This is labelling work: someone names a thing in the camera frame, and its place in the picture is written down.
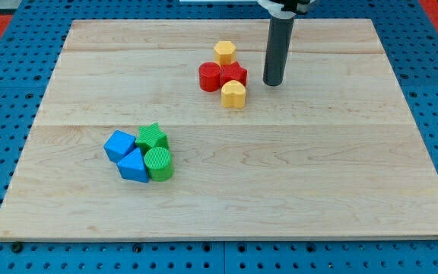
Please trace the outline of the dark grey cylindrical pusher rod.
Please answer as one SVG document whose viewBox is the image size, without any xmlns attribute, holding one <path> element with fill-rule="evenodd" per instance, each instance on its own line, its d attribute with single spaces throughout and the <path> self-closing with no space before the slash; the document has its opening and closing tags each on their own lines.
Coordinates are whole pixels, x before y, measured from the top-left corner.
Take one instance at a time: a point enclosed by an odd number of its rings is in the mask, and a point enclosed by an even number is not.
<svg viewBox="0 0 438 274">
<path fill-rule="evenodd" d="M 294 20 L 270 18 L 263 71 L 263 81 L 268 86 L 283 82 Z"/>
</svg>

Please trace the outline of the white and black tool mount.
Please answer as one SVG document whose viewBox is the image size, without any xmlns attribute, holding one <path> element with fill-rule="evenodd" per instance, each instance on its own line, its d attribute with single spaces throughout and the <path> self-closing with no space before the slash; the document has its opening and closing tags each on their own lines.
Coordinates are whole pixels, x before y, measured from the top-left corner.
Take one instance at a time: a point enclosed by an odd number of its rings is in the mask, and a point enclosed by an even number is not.
<svg viewBox="0 0 438 274">
<path fill-rule="evenodd" d="M 274 18 L 294 18 L 305 15 L 316 5 L 316 0 L 257 0 Z"/>
</svg>

